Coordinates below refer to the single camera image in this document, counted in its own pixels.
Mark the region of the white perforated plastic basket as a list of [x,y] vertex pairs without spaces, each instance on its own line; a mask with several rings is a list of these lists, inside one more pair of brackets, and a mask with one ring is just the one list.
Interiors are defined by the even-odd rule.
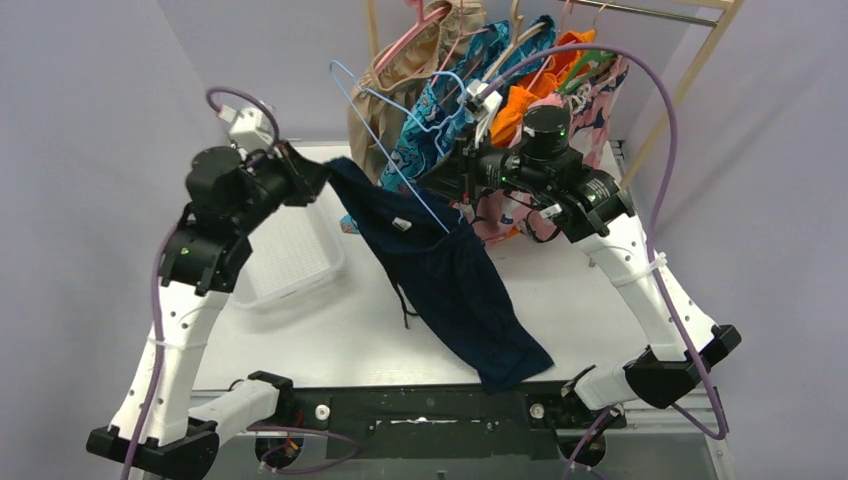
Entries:
[[230,303],[259,310],[330,279],[344,264],[338,228],[321,200],[281,207],[249,235],[253,252]]

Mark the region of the light blue wire hanger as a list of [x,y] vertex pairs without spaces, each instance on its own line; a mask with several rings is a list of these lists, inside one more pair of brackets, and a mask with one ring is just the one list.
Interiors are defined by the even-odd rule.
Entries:
[[434,75],[449,76],[456,83],[450,85],[448,96],[437,105],[423,106],[419,102],[421,94],[410,110],[393,101],[389,103],[406,118],[400,137],[386,155],[388,164],[374,182],[384,190],[411,194],[417,201],[423,199],[423,191],[416,181],[449,153],[463,129],[476,126],[464,106],[467,85],[452,71],[436,71]]

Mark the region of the navy blue shorts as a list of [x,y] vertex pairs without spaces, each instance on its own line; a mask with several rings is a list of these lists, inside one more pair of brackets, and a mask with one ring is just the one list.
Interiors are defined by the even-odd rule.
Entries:
[[326,162],[329,183],[382,265],[404,314],[416,314],[487,393],[510,390],[553,367],[518,320],[481,239],[454,208],[427,192],[370,183],[351,159]]

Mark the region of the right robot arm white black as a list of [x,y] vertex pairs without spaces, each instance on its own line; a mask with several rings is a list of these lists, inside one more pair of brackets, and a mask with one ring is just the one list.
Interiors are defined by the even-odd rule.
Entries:
[[528,110],[511,148],[478,139],[469,128],[418,184],[456,201],[475,201],[485,189],[530,194],[540,216],[600,267],[630,308],[646,335],[645,350],[621,366],[585,370],[562,400],[567,421],[585,427],[613,404],[640,399],[658,409],[672,406],[740,344],[741,334],[697,306],[648,246],[614,177],[584,164],[569,145],[569,118],[553,105]]

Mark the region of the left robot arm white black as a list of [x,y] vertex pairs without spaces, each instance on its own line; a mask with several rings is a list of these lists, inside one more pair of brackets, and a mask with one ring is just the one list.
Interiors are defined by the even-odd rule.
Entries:
[[252,254],[250,235],[281,207],[313,203],[329,170],[288,142],[241,154],[231,146],[198,153],[185,179],[189,196],[155,257],[153,320],[127,394],[87,439],[90,454],[163,479],[201,479],[219,449],[255,423],[298,419],[293,383],[251,373],[222,396],[191,403],[213,327]]

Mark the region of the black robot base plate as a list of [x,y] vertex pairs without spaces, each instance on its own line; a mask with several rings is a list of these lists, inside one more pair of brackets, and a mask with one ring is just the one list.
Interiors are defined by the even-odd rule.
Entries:
[[498,394],[478,384],[296,387],[272,426],[348,437],[361,459],[478,459],[569,455],[599,416],[561,381],[526,382]]

